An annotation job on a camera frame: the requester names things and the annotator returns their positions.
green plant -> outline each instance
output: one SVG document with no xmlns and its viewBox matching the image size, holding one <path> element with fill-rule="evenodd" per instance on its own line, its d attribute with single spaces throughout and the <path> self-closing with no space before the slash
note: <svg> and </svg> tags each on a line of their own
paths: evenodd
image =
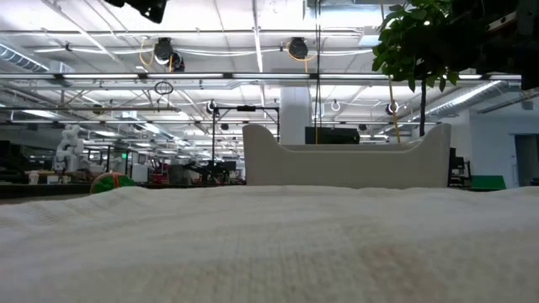
<svg viewBox="0 0 539 303">
<path fill-rule="evenodd" d="M 446 58 L 443 35 L 450 28 L 451 0 L 409 0 L 405 5 L 393 5 L 380 28 L 380 44 L 372 51 L 376 58 L 372 70 L 392 77 L 393 81 L 408 81 L 415 92 L 415 81 L 421 81 L 420 135 L 424 134 L 426 87 L 439 81 L 440 91 L 449 80 L 456 85 L 458 70 L 451 70 Z"/>
</svg>

fluorescent light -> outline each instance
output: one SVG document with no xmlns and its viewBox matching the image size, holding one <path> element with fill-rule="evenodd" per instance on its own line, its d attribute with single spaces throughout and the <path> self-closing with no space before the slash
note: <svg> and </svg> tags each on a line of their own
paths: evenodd
<svg viewBox="0 0 539 303">
<path fill-rule="evenodd" d="M 387 138 L 385 135 L 360 135 L 361 138 Z"/>
<path fill-rule="evenodd" d="M 138 79 L 137 74 L 64 74 L 66 79 Z"/>
<path fill-rule="evenodd" d="M 179 112 L 177 115 L 175 114 L 162 115 L 162 116 L 159 116 L 159 118 L 163 120 L 180 120 L 180 121 L 189 120 L 189 116 L 184 112 Z"/>
<path fill-rule="evenodd" d="M 387 76 L 382 75 L 382 74 L 322 74 L 320 75 L 320 79 L 379 80 L 379 79 L 387 79 Z"/>
<path fill-rule="evenodd" d="M 154 73 L 147 74 L 150 79 L 202 79 L 202 78 L 222 78 L 221 73 Z"/>
<path fill-rule="evenodd" d="M 490 80 L 522 80 L 521 75 L 491 75 Z"/>
<path fill-rule="evenodd" d="M 45 73 L 27 73 L 27 74 L 0 74 L 0 79 L 54 79 L 54 75 Z"/>
<path fill-rule="evenodd" d="M 151 123 L 146 123 L 142 127 L 144 127 L 145 129 L 151 131 L 154 134 L 158 134 L 158 133 L 161 132 L 155 125 L 152 125 Z"/>
<path fill-rule="evenodd" d="M 309 74 L 299 74 L 299 73 L 235 73 L 232 74 L 233 78 L 236 79 L 308 79 L 311 75 Z"/>
<path fill-rule="evenodd" d="M 17 123 L 17 124 L 52 124 L 54 121 L 52 120 L 10 120 L 10 123 Z"/>
<path fill-rule="evenodd" d="M 135 66 L 136 69 L 142 69 L 144 72 L 148 72 L 148 70 L 146 68 L 144 68 L 144 66 Z"/>
<path fill-rule="evenodd" d="M 458 75 L 461 80 L 479 80 L 482 75 Z"/>
<path fill-rule="evenodd" d="M 102 135 L 102 136 L 116 136 L 116 134 L 113 133 L 112 131 L 98 130 L 98 131 L 95 131 L 95 133 L 98 134 L 98 135 Z"/>
<path fill-rule="evenodd" d="M 52 113 L 46 112 L 44 110 L 23 110 L 23 112 L 26 113 L 26 114 L 33 114 L 33 115 L 43 117 L 43 118 L 55 118 L 56 117 Z"/>
</svg>

white column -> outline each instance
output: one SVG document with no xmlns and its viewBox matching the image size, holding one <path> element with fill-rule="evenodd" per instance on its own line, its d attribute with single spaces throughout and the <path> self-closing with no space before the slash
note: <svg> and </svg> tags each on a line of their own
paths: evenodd
<svg viewBox="0 0 539 303">
<path fill-rule="evenodd" d="M 280 144 L 305 144 L 305 127 L 312 125 L 308 87 L 280 89 Z"/>
</svg>

ductwork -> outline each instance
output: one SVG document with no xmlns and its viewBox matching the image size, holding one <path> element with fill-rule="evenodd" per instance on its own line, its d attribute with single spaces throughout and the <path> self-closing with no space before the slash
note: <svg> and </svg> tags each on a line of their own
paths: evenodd
<svg viewBox="0 0 539 303">
<path fill-rule="evenodd" d="M 0 58 L 29 72 L 48 72 L 49 67 L 30 59 L 16 47 L 0 40 Z"/>
<path fill-rule="evenodd" d="M 480 104 L 483 101 L 489 100 L 494 97 L 498 97 L 501 94 L 504 93 L 510 93 L 510 92 L 519 92 L 520 87 L 509 85 L 507 82 L 504 81 L 497 81 L 494 82 L 490 87 L 484 89 L 482 92 L 477 93 L 470 97 L 469 99 L 462 101 L 460 103 L 453 103 L 449 102 L 451 100 L 457 99 L 461 96 L 464 96 L 467 93 L 473 92 L 476 89 L 481 88 L 483 85 L 477 86 L 475 88 L 464 88 L 460 89 L 454 94 L 450 94 L 446 98 L 441 98 L 439 104 L 444 104 L 442 106 L 436 106 L 434 107 L 429 114 L 436 116 L 436 118 L 441 119 L 449 114 L 457 114 L 459 111 L 470 108 L 476 104 Z"/>
<path fill-rule="evenodd" d="M 304 0 L 304 17 L 315 19 L 315 5 L 318 0 Z M 379 0 L 320 0 L 320 18 L 323 20 L 329 15 L 338 13 L 344 16 L 349 13 L 353 14 L 368 14 L 376 19 L 376 24 L 381 23 L 382 10 Z M 405 0 L 390 0 L 384 1 L 384 13 L 390 13 L 389 7 L 395 4 L 404 4 Z"/>
</svg>

white towel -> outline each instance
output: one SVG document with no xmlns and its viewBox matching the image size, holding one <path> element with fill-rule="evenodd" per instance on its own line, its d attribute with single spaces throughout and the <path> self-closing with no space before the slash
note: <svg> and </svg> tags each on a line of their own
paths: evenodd
<svg viewBox="0 0 539 303">
<path fill-rule="evenodd" d="M 0 302 L 539 302 L 539 189 L 123 188 L 0 206 Z"/>
</svg>

